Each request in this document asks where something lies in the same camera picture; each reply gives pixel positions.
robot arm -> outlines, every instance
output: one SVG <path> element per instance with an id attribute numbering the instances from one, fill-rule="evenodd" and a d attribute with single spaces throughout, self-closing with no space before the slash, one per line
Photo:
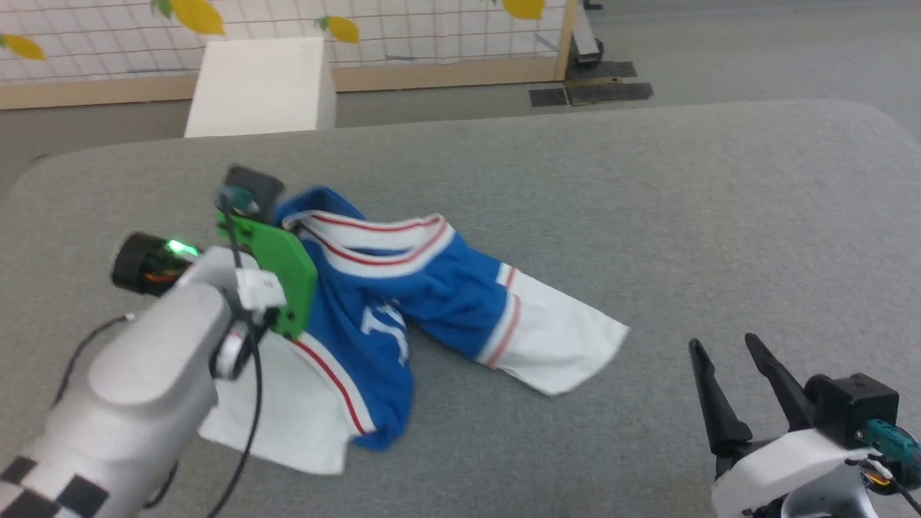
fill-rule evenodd
<path id="1" fill-rule="evenodd" d="M 0 475 L 0 516 L 137 515 L 217 403 L 214 378 L 236 379 L 270 327 L 304 328 L 316 269 L 297 237 L 267 224 L 284 186 L 238 166 L 225 185 L 218 226 L 236 254 L 142 233 L 122 245 L 114 284 L 160 299 L 96 356 Z"/>
<path id="2" fill-rule="evenodd" d="M 717 516 L 876 518 L 868 489 L 907 495 L 921 486 L 921 450 L 894 426 L 898 393 L 865 374 L 840 380 L 819 374 L 803 389 L 758 336 L 746 335 L 745 345 L 771 384 L 789 431 L 772 441 L 752 441 L 703 345 L 691 341 L 707 438 L 717 457 L 711 494 Z"/>
<path id="3" fill-rule="evenodd" d="M 203 255 L 96 356 L 0 477 L 4 517 L 141 510 L 217 402 L 211 360 L 239 318 L 228 254 Z"/>

yellow leaf decoration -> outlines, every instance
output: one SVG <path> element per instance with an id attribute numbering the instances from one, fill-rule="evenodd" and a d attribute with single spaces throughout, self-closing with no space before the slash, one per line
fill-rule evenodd
<path id="1" fill-rule="evenodd" d="M 502 0 L 506 12 L 518 19 L 541 19 L 543 0 Z"/>
<path id="2" fill-rule="evenodd" d="M 348 18 L 325 17 L 318 19 L 317 24 L 323 30 L 328 29 L 336 40 L 343 43 L 358 43 L 361 40 L 358 27 Z"/>
<path id="3" fill-rule="evenodd" d="M 6 47 L 12 53 L 26 59 L 45 60 L 45 52 L 29 38 L 16 34 L 0 34 L 0 47 Z"/>
<path id="4" fill-rule="evenodd" d="M 199 34 L 224 34 L 224 19 L 205 0 L 171 0 L 176 19 Z"/>

wooden frame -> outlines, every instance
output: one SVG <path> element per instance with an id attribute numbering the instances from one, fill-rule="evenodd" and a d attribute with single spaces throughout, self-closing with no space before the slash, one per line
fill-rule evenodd
<path id="1" fill-rule="evenodd" d="M 451 65 L 334 68 L 336 91 L 467 87 L 562 81 L 578 0 L 568 0 L 557 57 L 461 61 Z M 139 77 L 0 87 L 0 110 L 153 100 L 187 100 L 198 76 Z"/>

white grid panel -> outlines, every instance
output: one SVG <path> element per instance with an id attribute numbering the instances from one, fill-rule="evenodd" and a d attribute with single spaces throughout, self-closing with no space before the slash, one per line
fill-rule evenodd
<path id="1" fill-rule="evenodd" d="M 197 34 L 147 0 L 0 0 L 0 34 L 27 37 L 46 56 L 0 49 L 0 85 L 193 74 L 204 46 L 226 40 L 324 36 L 332 66 L 343 67 L 556 56 L 565 13 L 565 0 L 544 0 L 540 20 L 513 18 L 503 4 L 535 0 L 207 1 L 226 34 Z M 359 43 L 324 34 L 323 17 L 348 18 Z"/>

black tape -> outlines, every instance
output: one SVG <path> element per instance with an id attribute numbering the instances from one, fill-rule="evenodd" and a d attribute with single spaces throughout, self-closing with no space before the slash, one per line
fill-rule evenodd
<path id="1" fill-rule="evenodd" d="M 0 518 L 54 518 L 60 510 L 57 502 L 23 489 L 9 507 L 0 512 Z"/>
<path id="2" fill-rule="evenodd" d="M 107 490 L 77 475 L 61 492 L 57 503 L 82 518 L 93 518 L 108 498 Z"/>
<path id="3" fill-rule="evenodd" d="M 600 77 L 636 77 L 636 67 L 632 61 L 602 61 L 591 67 L 570 65 L 566 69 L 566 81 Z"/>
<path id="4" fill-rule="evenodd" d="M 16 460 L 6 467 L 3 475 L 0 475 L 0 480 L 18 486 L 22 483 L 22 479 L 25 478 L 36 465 L 38 464 L 32 459 L 16 457 Z"/>
<path id="5" fill-rule="evenodd" d="M 543 90 L 531 90 L 530 106 L 532 108 L 543 108 L 544 106 L 566 106 L 566 94 L 562 88 L 546 88 Z"/>
<path id="6" fill-rule="evenodd" d="M 566 96 L 573 106 L 611 102 L 614 100 L 646 100 L 652 97 L 649 83 L 604 83 L 566 85 Z"/>

